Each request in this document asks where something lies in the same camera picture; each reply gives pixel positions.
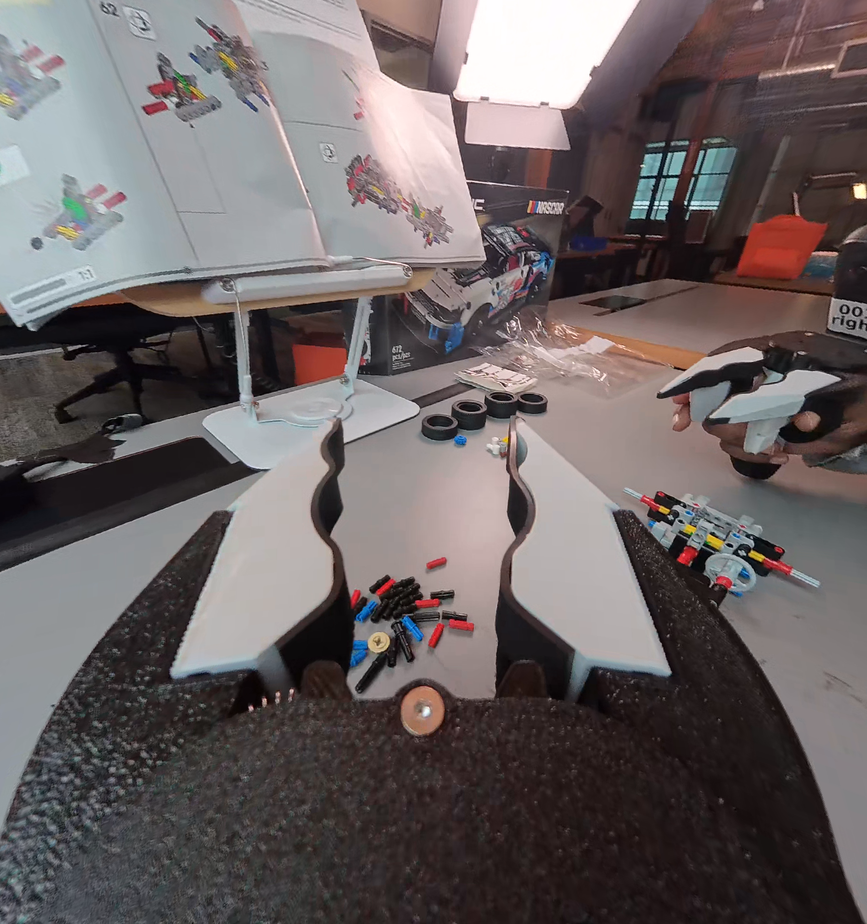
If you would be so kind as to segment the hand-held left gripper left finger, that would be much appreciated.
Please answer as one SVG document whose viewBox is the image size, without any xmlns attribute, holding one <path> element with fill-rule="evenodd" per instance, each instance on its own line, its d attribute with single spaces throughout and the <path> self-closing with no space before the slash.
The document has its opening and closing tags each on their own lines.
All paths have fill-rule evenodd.
<svg viewBox="0 0 867 924">
<path fill-rule="evenodd" d="M 355 618 L 332 536 L 344 466 L 336 421 L 233 502 L 170 667 L 174 680 L 254 673 L 272 694 L 301 687 L 312 664 L 347 675 Z"/>
</svg>

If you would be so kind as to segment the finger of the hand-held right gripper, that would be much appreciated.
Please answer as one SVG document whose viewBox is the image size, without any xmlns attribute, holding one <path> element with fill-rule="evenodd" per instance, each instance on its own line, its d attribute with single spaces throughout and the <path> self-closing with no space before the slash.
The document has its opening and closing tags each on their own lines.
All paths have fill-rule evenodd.
<svg viewBox="0 0 867 924">
<path fill-rule="evenodd" d="M 763 373 L 763 368 L 764 351 L 752 346 L 707 355 L 672 379 L 657 397 L 669 399 L 724 383 L 752 381 Z"/>
<path fill-rule="evenodd" d="M 763 455 L 777 442 L 812 442 L 836 430 L 843 422 L 843 393 L 826 392 L 841 378 L 828 372 L 792 371 L 773 382 L 729 397 L 705 422 L 713 425 L 745 424 L 743 450 Z M 804 412 L 820 417 L 820 427 L 809 433 L 787 432 L 793 419 Z"/>
</svg>

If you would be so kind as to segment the shiny sticker sheet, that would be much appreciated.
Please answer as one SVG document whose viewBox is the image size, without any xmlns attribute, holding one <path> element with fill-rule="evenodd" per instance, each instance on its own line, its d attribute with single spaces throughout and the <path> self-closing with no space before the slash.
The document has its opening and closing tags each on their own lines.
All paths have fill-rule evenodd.
<svg viewBox="0 0 867 924">
<path fill-rule="evenodd" d="M 532 392 L 538 384 L 532 376 L 489 362 L 461 369 L 456 372 L 455 379 L 487 394 L 502 392 L 515 397 Z"/>
</svg>

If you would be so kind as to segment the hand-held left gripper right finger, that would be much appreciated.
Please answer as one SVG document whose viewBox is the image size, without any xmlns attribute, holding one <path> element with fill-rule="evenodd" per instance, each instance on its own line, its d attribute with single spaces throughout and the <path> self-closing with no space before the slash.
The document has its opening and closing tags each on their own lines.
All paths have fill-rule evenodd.
<svg viewBox="0 0 867 924">
<path fill-rule="evenodd" d="M 496 689 L 536 664 L 546 693 L 578 700 L 606 670 L 666 678 L 672 669 L 615 516 L 620 508 L 520 417 L 509 424 Z"/>
</svg>

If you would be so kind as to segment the orange beanbag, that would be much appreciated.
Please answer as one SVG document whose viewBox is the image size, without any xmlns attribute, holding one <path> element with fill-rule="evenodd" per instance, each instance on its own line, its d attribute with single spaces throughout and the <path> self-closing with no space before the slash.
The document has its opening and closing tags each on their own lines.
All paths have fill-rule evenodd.
<svg viewBox="0 0 867 924">
<path fill-rule="evenodd" d="M 739 258 L 737 276 L 781 281 L 797 279 L 828 226 L 797 214 L 779 214 L 752 224 Z"/>
</svg>

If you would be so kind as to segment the white book stand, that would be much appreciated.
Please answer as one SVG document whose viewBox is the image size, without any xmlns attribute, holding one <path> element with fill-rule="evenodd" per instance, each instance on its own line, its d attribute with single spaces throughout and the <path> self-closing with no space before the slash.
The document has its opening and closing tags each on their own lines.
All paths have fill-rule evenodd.
<svg viewBox="0 0 867 924">
<path fill-rule="evenodd" d="M 204 428 L 244 465 L 266 470 L 305 450 L 331 424 L 342 424 L 349 443 L 417 417 L 417 403 L 362 383 L 358 369 L 372 300 L 413 292 L 433 275 L 432 268 L 414 269 L 399 261 L 339 259 L 329 269 L 224 276 L 208 283 L 148 284 L 121 294 L 141 308 L 172 318 L 232 315 L 240 397 L 236 405 L 205 417 Z M 316 384 L 255 398 L 253 311 L 352 299 L 357 307 L 344 371 Z"/>
</svg>

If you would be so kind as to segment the clear plastic bags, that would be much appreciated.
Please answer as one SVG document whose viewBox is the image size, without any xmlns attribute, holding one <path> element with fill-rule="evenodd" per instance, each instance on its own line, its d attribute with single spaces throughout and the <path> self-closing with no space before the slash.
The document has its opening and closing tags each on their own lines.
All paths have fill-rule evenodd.
<svg viewBox="0 0 867 924">
<path fill-rule="evenodd" d="M 676 373 L 674 366 L 608 337 L 536 316 L 509 321 L 477 351 L 539 385 L 557 381 L 598 398 L 620 398 Z"/>
</svg>

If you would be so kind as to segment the orange box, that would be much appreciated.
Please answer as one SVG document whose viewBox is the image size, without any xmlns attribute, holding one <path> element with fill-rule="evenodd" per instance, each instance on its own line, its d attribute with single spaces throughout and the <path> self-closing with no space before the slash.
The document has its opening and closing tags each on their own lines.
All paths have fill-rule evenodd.
<svg viewBox="0 0 867 924">
<path fill-rule="evenodd" d="M 346 371 L 347 350 L 343 347 L 294 344 L 291 348 L 295 386 L 327 379 L 339 379 Z"/>
</svg>

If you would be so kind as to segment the large bright light panel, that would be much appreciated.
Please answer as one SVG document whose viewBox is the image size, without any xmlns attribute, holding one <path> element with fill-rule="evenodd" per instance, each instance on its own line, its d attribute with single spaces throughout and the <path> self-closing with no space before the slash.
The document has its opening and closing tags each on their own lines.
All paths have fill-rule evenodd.
<svg viewBox="0 0 867 924">
<path fill-rule="evenodd" d="M 638 1 L 479 1 L 453 95 L 557 110 L 587 88 Z"/>
</svg>

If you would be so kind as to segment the building instruction booklet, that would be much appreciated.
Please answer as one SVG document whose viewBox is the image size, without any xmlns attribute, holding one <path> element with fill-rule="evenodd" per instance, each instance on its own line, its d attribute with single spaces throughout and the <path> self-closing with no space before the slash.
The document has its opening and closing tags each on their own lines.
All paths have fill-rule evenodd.
<svg viewBox="0 0 867 924">
<path fill-rule="evenodd" d="M 0 304 L 377 291 L 484 246 L 449 99 L 356 2 L 0 2 Z"/>
</svg>

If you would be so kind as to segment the grey table with cutout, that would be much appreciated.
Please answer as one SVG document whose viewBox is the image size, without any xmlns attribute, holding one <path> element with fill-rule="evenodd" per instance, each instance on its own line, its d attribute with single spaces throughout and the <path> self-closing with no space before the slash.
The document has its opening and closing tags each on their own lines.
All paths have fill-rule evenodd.
<svg viewBox="0 0 867 924">
<path fill-rule="evenodd" d="M 784 331 L 821 332 L 830 295 L 672 279 L 554 299 L 547 322 L 585 341 L 684 369 L 717 347 Z"/>
</svg>

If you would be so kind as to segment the grey desk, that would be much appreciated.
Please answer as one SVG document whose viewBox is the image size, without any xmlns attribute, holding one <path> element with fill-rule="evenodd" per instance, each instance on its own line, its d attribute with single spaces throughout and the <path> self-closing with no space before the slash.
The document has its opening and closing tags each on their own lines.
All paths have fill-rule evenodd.
<svg viewBox="0 0 867 924">
<path fill-rule="evenodd" d="M 541 382 L 548 412 L 525 417 L 541 438 L 613 501 L 624 487 L 707 495 L 749 514 L 813 591 L 770 577 L 724 613 L 763 664 L 820 785 L 846 876 L 867 922 L 867 478 L 790 462 L 774 479 L 740 479 L 712 436 L 671 431 L 657 400 L 670 372 L 619 398 L 572 381 Z M 482 697 L 494 675 L 501 558 L 512 540 L 504 461 L 488 455 L 491 423 L 458 448 L 432 443 L 410 421 L 346 447 L 344 503 L 334 537 L 347 582 L 421 574 L 446 556 L 441 586 L 477 627 L 442 641 L 420 674 Z M 51 551 L 0 573 L 0 830 L 51 709 L 105 631 L 247 478 Z"/>
</svg>

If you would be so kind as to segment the pile of coloured toy pins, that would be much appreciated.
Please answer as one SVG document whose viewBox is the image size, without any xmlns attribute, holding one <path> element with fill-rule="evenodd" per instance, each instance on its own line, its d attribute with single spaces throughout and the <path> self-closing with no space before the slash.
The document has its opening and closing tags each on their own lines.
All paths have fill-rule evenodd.
<svg viewBox="0 0 867 924">
<path fill-rule="evenodd" d="M 365 697 L 383 677 L 395 676 L 402 668 L 419 667 L 446 648 L 446 640 L 473 638 L 474 620 L 455 608 L 451 589 L 426 590 L 414 576 L 382 575 L 366 593 L 351 597 L 354 639 L 348 662 L 353 693 Z M 384 631 L 392 639 L 386 653 L 372 654 L 367 640 Z"/>
</svg>

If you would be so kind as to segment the black lego chassis with steering wheel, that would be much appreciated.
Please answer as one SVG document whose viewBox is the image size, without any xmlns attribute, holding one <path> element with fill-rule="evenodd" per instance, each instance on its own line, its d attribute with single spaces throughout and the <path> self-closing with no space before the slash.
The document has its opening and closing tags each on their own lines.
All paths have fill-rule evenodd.
<svg viewBox="0 0 867 924">
<path fill-rule="evenodd" d="M 821 587 L 820 580 L 786 561 L 785 548 L 765 539 L 751 516 L 724 513 L 701 494 L 622 491 L 646 509 L 648 530 L 671 559 L 719 598 L 744 597 L 771 574 Z"/>
</svg>

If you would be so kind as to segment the black toy car set box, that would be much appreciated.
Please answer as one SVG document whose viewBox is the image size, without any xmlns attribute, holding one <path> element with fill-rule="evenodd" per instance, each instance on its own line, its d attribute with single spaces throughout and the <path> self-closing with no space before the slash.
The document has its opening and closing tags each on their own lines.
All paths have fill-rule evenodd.
<svg viewBox="0 0 867 924">
<path fill-rule="evenodd" d="M 394 376 L 469 359 L 519 321 L 544 318 L 569 192 L 467 181 L 484 262 L 438 269 L 422 288 L 373 301 L 359 372 Z"/>
</svg>

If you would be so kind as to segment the black office chair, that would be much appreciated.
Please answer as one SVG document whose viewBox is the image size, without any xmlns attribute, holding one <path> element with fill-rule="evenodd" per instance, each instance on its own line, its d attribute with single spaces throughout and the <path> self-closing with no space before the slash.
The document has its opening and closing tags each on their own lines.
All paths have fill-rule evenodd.
<svg viewBox="0 0 867 924">
<path fill-rule="evenodd" d="M 132 413 L 141 424 L 151 420 L 144 412 L 141 396 L 145 381 L 183 381 L 179 370 L 160 362 L 139 363 L 133 352 L 148 348 L 149 341 L 157 336 L 172 335 L 178 328 L 178 321 L 152 316 L 139 308 L 120 312 L 110 320 L 103 320 L 93 312 L 69 320 L 57 318 L 41 330 L 47 342 L 62 349 L 65 361 L 73 361 L 82 355 L 106 353 L 114 359 L 114 366 L 93 378 L 90 385 L 64 398 L 54 408 L 58 423 L 68 424 L 75 418 L 69 408 L 86 398 L 109 392 L 114 386 L 124 384 L 131 395 Z"/>
</svg>

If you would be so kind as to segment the small white light panel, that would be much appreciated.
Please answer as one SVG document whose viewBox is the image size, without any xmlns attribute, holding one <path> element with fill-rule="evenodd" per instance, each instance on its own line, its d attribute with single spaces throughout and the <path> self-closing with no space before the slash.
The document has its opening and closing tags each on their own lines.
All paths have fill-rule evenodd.
<svg viewBox="0 0 867 924">
<path fill-rule="evenodd" d="M 472 145 L 567 152 L 563 114 L 548 105 L 467 103 L 465 142 Z"/>
</svg>

